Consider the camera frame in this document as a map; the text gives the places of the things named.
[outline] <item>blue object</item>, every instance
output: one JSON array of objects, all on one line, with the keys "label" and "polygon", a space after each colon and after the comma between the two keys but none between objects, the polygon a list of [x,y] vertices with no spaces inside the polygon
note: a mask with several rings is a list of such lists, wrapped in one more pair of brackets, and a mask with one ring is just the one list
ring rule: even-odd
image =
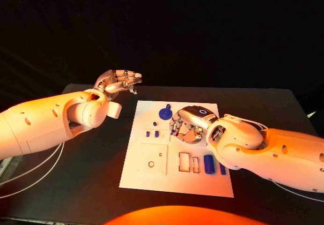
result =
[{"label": "blue object", "polygon": [[173,117],[173,112],[170,110],[171,106],[167,104],[166,108],[160,110],[158,116],[163,120],[168,120]]},{"label": "blue object", "polygon": [[204,173],[215,174],[215,160],[212,155],[204,155]]},{"label": "blue object", "polygon": [[225,166],[222,164],[219,164],[219,167],[220,167],[220,173],[222,173],[222,175],[226,175]]}]

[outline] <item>table surface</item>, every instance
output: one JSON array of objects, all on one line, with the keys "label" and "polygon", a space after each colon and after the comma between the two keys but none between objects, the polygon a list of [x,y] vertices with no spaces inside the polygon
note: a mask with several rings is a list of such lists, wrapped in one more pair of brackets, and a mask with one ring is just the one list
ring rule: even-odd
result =
[{"label": "table surface", "polygon": [[[71,84],[63,93],[91,87]],[[289,90],[138,86],[138,95],[121,92],[115,98],[122,105],[119,118],[107,117],[98,128],[68,141],[58,165],[45,179],[17,195],[0,199],[0,217],[102,224],[148,207],[187,205],[222,210],[269,224],[323,221],[321,202],[291,194],[245,169],[230,171],[235,198],[119,188],[138,100],[217,103],[220,116],[229,113],[271,128],[317,135]],[[14,176],[33,168],[52,152],[53,149],[23,156]],[[0,195],[30,185],[55,160],[56,157],[6,184]],[[318,193],[307,194],[323,198]]]}]

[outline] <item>orange object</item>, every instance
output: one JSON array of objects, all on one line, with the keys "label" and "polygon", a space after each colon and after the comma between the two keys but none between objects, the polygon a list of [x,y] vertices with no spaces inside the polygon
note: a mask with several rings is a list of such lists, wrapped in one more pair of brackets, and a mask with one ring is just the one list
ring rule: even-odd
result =
[{"label": "orange object", "polygon": [[158,206],[134,211],[109,222],[105,225],[263,225],[265,223],[239,216],[236,214],[191,207],[191,206]]}]

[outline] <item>white robotic arm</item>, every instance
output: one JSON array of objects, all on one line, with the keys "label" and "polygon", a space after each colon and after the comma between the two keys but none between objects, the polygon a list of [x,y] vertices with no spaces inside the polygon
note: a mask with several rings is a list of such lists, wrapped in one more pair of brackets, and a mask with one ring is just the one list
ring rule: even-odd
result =
[{"label": "white robotic arm", "polygon": [[0,113],[0,159],[49,149],[96,128],[105,116],[118,118],[111,100],[141,82],[141,74],[108,70],[92,89],[24,102]]},{"label": "white robotic arm", "polygon": [[[170,130],[186,143],[197,143],[204,134],[206,147],[229,169],[245,168],[276,183],[324,193],[324,139],[252,122],[258,130],[248,122],[229,114],[219,119],[206,108],[187,106],[174,114]],[[179,133],[183,124],[186,134]]]}]

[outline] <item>3d printed part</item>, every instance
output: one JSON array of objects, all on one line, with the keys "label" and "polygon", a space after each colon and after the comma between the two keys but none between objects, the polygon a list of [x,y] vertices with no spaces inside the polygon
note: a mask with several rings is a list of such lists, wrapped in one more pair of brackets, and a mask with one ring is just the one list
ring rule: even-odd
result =
[{"label": "3d printed part", "polygon": [[160,110],[158,116],[163,120],[168,120],[173,117],[173,112],[170,110],[171,106],[167,104],[166,108]]},{"label": "3d printed part", "polygon": [[193,157],[193,171],[194,173],[199,173],[199,162],[197,162],[197,157]]},{"label": "3d printed part", "polygon": [[220,173],[222,173],[222,175],[226,175],[225,166],[222,164],[219,164],[219,167],[220,167]]},{"label": "3d printed part", "polygon": [[212,155],[204,155],[204,173],[215,174],[215,160]]},{"label": "3d printed part", "polygon": [[189,153],[179,153],[179,171],[190,172]]}]

